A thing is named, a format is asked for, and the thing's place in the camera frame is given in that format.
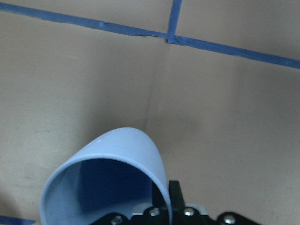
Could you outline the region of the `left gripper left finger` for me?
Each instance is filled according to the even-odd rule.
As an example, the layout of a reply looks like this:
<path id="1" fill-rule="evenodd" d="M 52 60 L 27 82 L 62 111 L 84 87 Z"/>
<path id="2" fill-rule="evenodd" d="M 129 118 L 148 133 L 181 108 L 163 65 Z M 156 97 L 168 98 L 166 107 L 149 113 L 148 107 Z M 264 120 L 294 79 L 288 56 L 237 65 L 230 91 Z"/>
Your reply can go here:
<path id="1" fill-rule="evenodd" d="M 152 203 L 146 209 L 135 210 L 131 218 L 123 214 L 108 213 L 93 222 L 94 225 L 168 225 L 167 205 L 158 187 L 152 183 Z"/>

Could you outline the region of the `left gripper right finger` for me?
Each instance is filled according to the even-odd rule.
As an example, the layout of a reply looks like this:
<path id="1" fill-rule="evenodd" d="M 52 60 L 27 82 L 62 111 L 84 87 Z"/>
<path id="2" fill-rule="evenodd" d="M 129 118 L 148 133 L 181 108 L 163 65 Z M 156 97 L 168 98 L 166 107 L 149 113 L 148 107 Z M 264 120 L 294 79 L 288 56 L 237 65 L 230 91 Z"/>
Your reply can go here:
<path id="1" fill-rule="evenodd" d="M 169 181 L 169 195 L 173 225 L 259 225 L 256 221 L 232 211 L 223 212 L 216 219 L 212 219 L 203 205 L 185 203 L 177 180 Z"/>

